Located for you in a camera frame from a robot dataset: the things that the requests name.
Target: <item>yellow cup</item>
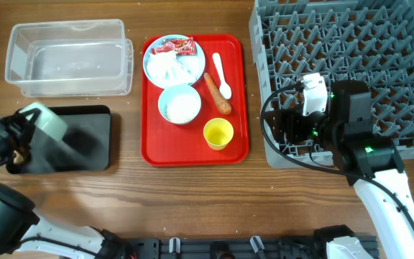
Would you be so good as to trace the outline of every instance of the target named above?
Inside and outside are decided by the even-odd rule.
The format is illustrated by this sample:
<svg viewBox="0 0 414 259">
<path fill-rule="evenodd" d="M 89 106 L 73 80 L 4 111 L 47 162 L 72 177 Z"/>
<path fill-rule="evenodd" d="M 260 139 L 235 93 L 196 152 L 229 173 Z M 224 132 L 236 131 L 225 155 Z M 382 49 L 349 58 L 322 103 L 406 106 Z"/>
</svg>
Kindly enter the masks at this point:
<svg viewBox="0 0 414 259">
<path fill-rule="evenodd" d="M 233 139 L 233 125 L 222 118 L 211 119 L 204 127 L 204 138 L 213 150 L 222 150 Z"/>
</svg>

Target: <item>tray rim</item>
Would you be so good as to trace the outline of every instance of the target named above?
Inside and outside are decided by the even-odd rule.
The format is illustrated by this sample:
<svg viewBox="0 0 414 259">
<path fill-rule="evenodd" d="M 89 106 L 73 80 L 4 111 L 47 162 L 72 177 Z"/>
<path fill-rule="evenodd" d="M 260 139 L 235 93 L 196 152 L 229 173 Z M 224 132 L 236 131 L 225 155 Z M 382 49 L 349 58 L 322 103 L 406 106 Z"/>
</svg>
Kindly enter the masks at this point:
<svg viewBox="0 0 414 259">
<path fill-rule="evenodd" d="M 186 35 L 188 37 L 212 37 L 213 39 L 217 40 L 218 38 L 223 38 L 223 40 L 231 42 L 234 47 L 236 48 L 236 56 L 237 60 L 239 61 L 238 72 L 239 72 L 239 84 L 244 86 L 243 94 L 240 94 L 241 99 L 243 101 L 240 101 L 241 109 L 244 110 L 244 113 L 239 113 L 241 117 L 244 117 L 243 121 L 241 123 L 241 126 L 244 128 L 243 133 L 244 136 L 242 137 L 242 142 L 244 144 L 243 153 L 241 156 L 239 156 L 236 159 L 228 160 L 228 161 L 189 161 L 189 162 L 181 162 L 181 161 L 173 161 L 173 162 L 157 162 L 153 161 L 148 155 L 147 155 L 147 149 L 146 145 L 144 144 L 144 140 L 147 137 L 147 133 L 144 131 L 145 125 L 144 120 L 146 119 L 146 105 L 147 105 L 147 82 L 149 79 L 144 74 L 144 68 L 143 68 L 143 57 L 142 57 L 142 116 L 140 120 L 140 154 L 143 157 L 143 160 L 147 162 L 148 164 L 154 166 L 154 167 L 181 167 L 181 166 L 195 166 L 195 165 L 231 165 L 242 162 L 245 157 L 249 154 L 249 123 L 248 123 L 248 113 L 247 113 L 247 100 L 246 100 L 246 89 L 245 89 L 245 81 L 244 81 L 244 58 L 242 55 L 242 44 L 240 41 L 235 38 L 233 35 L 230 34 L 210 34 L 210 35 Z M 144 44 L 143 44 L 143 53 L 147 50 L 147 48 L 157 39 L 159 39 L 161 36 L 156 35 L 154 37 L 149 38 Z"/>
</svg>

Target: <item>red snack wrapper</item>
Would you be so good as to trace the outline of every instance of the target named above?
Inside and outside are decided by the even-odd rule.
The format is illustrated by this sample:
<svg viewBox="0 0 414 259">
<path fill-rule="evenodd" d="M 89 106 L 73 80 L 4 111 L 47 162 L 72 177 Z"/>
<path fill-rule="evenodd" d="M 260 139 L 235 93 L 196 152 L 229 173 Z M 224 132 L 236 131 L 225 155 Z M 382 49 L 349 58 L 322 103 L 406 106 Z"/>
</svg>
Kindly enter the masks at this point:
<svg viewBox="0 0 414 259">
<path fill-rule="evenodd" d="M 195 55 L 196 43 L 192 37 L 188 39 L 172 40 L 165 43 L 162 47 L 155 47 L 152 49 L 153 54 L 166 53 L 169 51 L 175 51 L 177 55 Z"/>
</svg>

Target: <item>wire grid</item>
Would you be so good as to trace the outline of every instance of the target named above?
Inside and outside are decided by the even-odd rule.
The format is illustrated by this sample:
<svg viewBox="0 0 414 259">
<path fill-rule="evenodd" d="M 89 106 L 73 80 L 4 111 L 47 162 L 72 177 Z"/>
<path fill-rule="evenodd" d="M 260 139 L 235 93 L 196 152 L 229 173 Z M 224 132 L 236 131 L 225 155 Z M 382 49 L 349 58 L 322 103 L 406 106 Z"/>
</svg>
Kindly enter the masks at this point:
<svg viewBox="0 0 414 259">
<path fill-rule="evenodd" d="M 372 91 L 374 133 L 392 137 L 396 145 L 414 146 L 414 15 L 392 4 L 325 14 L 282 14 L 279 6 L 262 18 L 271 90 L 316 72 L 326 79 L 328 91 L 334 81 L 364 81 Z M 298 103 L 292 92 L 282 93 L 272 107 L 289 109 Z M 292 155 L 311 144 L 279 143 Z"/>
</svg>

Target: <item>red tray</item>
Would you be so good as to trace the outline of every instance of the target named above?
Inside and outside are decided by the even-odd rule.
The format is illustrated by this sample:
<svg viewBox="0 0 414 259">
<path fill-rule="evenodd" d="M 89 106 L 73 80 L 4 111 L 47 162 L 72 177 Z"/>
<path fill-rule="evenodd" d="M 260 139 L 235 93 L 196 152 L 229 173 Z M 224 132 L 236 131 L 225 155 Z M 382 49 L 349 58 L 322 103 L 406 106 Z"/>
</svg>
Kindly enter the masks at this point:
<svg viewBox="0 0 414 259">
<path fill-rule="evenodd" d="M 244 71 L 241 43 L 231 35 L 190 35 L 206 55 L 206 69 L 217 86 L 219 75 L 212 55 L 219 53 L 226 82 L 232 90 L 229 103 L 232 112 L 222 115 L 208 91 L 203 76 L 193 87 L 201 95 L 201 111 L 190 123 L 175 125 L 166 121 L 157 109 L 162 89 L 153 85 L 142 71 L 142 157 L 153 166 L 218 165 L 241 162 L 249 152 L 247 108 L 245 102 Z M 143 46 L 157 40 L 153 37 Z M 203 128 L 213 118 L 224 118 L 232 123 L 234 136 L 225 149 L 212 150 L 203 136 Z"/>
</svg>

